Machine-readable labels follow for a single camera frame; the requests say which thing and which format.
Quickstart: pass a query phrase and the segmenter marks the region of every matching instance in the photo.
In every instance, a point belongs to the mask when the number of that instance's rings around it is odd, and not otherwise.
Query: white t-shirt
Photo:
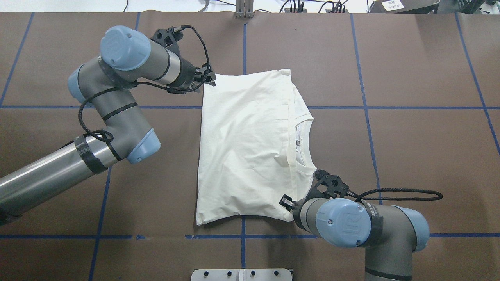
[[[289,69],[217,74],[205,85],[196,224],[234,215],[292,221],[283,194],[306,196],[316,167],[313,123]]]

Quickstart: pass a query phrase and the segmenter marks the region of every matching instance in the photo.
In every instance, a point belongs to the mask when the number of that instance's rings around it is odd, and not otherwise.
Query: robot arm
[[[283,195],[280,201],[293,213],[294,222],[337,247],[365,248],[366,281],[412,280],[412,253],[423,250],[430,237],[424,216],[412,209],[361,200],[340,177],[323,170],[314,176],[318,183],[305,198],[293,201]],[[327,190],[319,192],[319,184]],[[430,192],[438,197],[429,199],[442,198],[439,192]],[[343,198],[346,195],[357,200]]]
[[[177,41],[185,28],[191,27],[159,29],[151,39],[121,25],[106,32],[100,55],[68,79],[73,97],[80,103],[92,102],[106,127],[100,134],[80,135],[73,143],[0,178],[0,225],[122,159],[135,164],[160,148],[155,131],[129,89],[139,78],[166,85],[174,94],[194,91],[203,83],[214,85],[208,61],[196,68],[180,56]],[[92,98],[96,93],[103,94]]]

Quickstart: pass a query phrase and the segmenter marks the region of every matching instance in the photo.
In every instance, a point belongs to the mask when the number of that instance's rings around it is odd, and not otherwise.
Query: white sticker
[[[386,11],[394,11],[405,8],[405,6],[403,6],[403,4],[401,3],[401,0],[385,1],[382,2],[382,6]]]

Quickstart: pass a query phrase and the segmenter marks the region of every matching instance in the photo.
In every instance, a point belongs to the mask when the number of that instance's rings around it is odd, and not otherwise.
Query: blue joint cap
[[[78,67],[67,79],[67,88],[73,98],[77,99],[80,104],[82,104],[85,100],[84,94],[82,94],[82,91],[80,90],[80,86],[78,85],[78,73],[80,73],[80,69],[84,66],[83,64]]]
[[[146,35],[123,25],[113,26],[100,40],[100,55],[112,68],[130,71],[150,57],[151,43]]]
[[[416,235],[416,247],[413,252],[422,251],[427,246],[427,241],[429,241],[429,237],[431,236],[426,218],[414,209],[403,208],[396,205],[392,206],[403,211],[413,225]]]
[[[363,244],[372,231],[365,207],[345,198],[331,199],[321,205],[316,214],[316,227],[328,243],[343,248]]]
[[[160,140],[155,134],[153,128],[151,128],[139,144],[132,150],[132,152],[130,152],[126,159],[131,164],[141,162],[157,152],[161,146],[162,144],[160,143]]]

